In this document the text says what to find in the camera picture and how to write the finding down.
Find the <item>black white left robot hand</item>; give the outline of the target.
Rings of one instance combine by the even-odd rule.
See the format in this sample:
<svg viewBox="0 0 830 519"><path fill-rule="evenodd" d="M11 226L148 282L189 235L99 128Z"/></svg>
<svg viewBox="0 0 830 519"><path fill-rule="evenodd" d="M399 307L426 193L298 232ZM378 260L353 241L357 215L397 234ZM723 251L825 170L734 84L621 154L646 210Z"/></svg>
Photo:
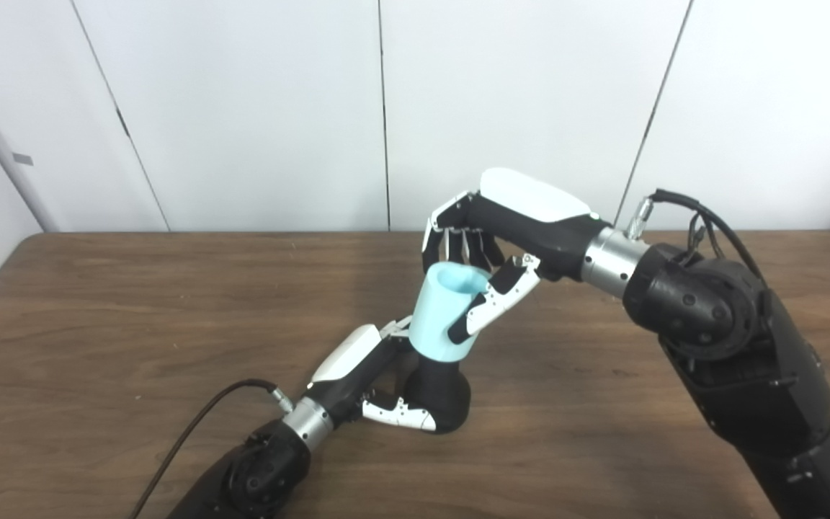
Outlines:
<svg viewBox="0 0 830 519"><path fill-rule="evenodd" d="M413 352L409 339L411 316L379 328L360 326L327 355L313 372L304 399L312 401L332 428L366 418L389 426L435 433L432 413L401 395L373 387L376 378L399 355Z"/></svg>

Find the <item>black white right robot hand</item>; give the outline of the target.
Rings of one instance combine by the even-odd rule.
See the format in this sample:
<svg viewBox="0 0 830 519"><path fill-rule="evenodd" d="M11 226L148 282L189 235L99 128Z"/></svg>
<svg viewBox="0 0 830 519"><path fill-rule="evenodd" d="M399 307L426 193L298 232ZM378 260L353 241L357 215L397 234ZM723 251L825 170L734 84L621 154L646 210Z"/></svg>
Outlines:
<svg viewBox="0 0 830 519"><path fill-rule="evenodd" d="M586 251L612 229L579 198L507 168L484 171L480 187L432 211L421 258L442 257L487 272L487 283L448 327L460 345L516 306L541 280L580 280Z"/></svg>

